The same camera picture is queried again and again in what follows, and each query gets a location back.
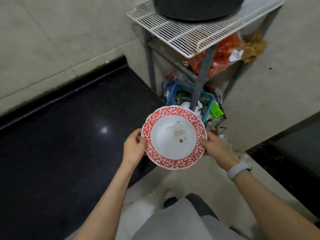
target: red floral plate rim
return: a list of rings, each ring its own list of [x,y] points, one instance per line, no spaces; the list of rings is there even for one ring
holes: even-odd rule
[[[186,156],[185,158],[181,158],[179,160],[168,159],[161,156],[153,147],[151,141],[151,131],[154,124],[162,117],[169,116],[169,115],[178,115],[186,118],[194,127],[197,135],[196,145],[190,155]],[[199,138],[204,137],[207,139],[207,132],[205,130],[205,125],[203,124],[202,120],[200,120],[193,111],[187,108],[182,108],[178,105],[172,106],[164,106],[152,114],[150,114],[145,124],[142,127],[141,136],[146,139],[146,154],[153,161],[156,165],[170,169],[170,170],[177,170],[188,168],[194,165],[196,161],[200,157],[202,157],[203,153],[205,152],[204,146],[200,143]]]

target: left hand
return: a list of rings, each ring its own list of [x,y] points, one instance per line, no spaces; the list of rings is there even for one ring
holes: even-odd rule
[[[122,162],[136,167],[141,160],[146,148],[146,139],[138,136],[142,129],[136,129],[130,134],[123,144]]]

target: white plate center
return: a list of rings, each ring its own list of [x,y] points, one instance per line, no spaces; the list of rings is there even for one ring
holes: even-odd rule
[[[154,124],[151,141],[161,156],[179,160],[189,156],[193,151],[197,143],[197,134],[186,118],[168,115]]]

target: forearm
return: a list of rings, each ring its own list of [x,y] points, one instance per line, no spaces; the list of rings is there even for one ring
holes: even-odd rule
[[[116,236],[125,193],[135,165],[122,163],[74,240],[113,240]]]
[[[320,230],[267,190],[249,171],[234,178],[268,239],[320,239]]]

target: black granite countertop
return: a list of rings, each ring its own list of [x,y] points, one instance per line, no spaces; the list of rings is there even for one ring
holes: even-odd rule
[[[80,227],[128,135],[163,105],[123,57],[1,118],[2,238],[58,240]],[[144,157],[130,185],[154,167]]]

